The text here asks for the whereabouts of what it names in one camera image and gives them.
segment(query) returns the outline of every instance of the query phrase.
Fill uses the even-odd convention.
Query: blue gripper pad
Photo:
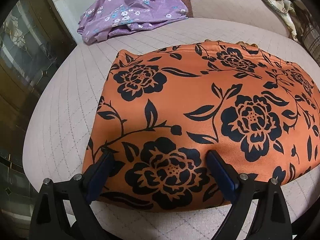
[[[102,158],[101,161],[98,161],[100,162],[99,164],[96,163],[98,166],[95,167],[95,172],[87,185],[87,194],[85,198],[89,204],[96,200],[101,194],[102,188],[114,166],[115,159],[112,153],[108,153],[105,156],[102,156]]]
[[[217,182],[217,185],[221,190],[223,197],[233,204],[238,196],[236,191],[238,188],[238,184],[234,183],[234,181],[228,175],[228,171],[224,169],[223,165],[220,163],[220,161],[215,156],[215,154],[218,154],[218,153],[214,150],[209,151],[207,153],[207,156],[206,156],[207,167],[209,168],[212,176]]]

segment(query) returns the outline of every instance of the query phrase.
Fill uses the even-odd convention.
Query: folded orange garment
[[[320,92],[296,63],[206,41],[144,55],[121,50],[97,109],[83,171],[104,149],[115,167],[100,200],[145,211],[226,203],[205,163],[286,184],[319,164]]]

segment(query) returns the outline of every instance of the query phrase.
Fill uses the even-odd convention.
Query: beige sofa
[[[72,51],[42,94],[26,133],[23,167],[35,189],[40,189],[46,177],[57,182],[81,173],[96,105],[112,62],[121,49],[144,54],[205,39],[256,43],[273,55],[297,62],[320,87],[320,68],[316,62],[298,43],[287,38],[289,34],[285,26],[264,4],[258,6],[260,0],[247,0],[242,5],[237,0],[227,0],[220,3],[219,9],[214,6],[218,2],[216,0],[190,1],[194,17],[187,20],[90,46],[79,44]],[[207,12],[201,7],[203,1],[206,1]],[[249,13],[246,8],[250,3],[264,13]],[[238,10],[244,8],[243,14],[238,14],[241,17],[237,18],[236,12],[229,13],[233,6],[238,6]],[[268,14],[266,22],[254,15],[257,13],[261,17]],[[268,18],[271,18],[272,25],[267,24]],[[317,167],[282,187],[292,221],[318,198],[319,179],[320,169]],[[249,230],[255,205],[256,202],[239,239],[244,239]],[[68,203],[66,207],[72,214]],[[103,228],[124,240],[211,239],[230,208],[223,206],[192,212],[148,213],[101,202],[93,202],[91,207]]]

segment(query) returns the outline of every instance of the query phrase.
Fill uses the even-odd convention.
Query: silver bolt
[[[50,181],[51,181],[51,179],[45,178],[45,179],[43,180],[43,184],[49,185]]]
[[[248,175],[245,174],[245,173],[241,173],[241,174],[240,174],[240,179],[242,179],[242,180],[247,180],[247,179],[248,179]]]
[[[81,180],[81,178],[82,178],[81,174],[76,174],[76,175],[73,176],[74,180]]]
[[[271,181],[272,184],[275,184],[275,185],[278,184],[278,181],[277,181],[277,179],[275,179],[275,178],[272,178],[270,181]]]

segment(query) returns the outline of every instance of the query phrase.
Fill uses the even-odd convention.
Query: folded purple cloth
[[[96,0],[80,17],[77,32],[86,43],[153,30],[187,19],[181,0]]]

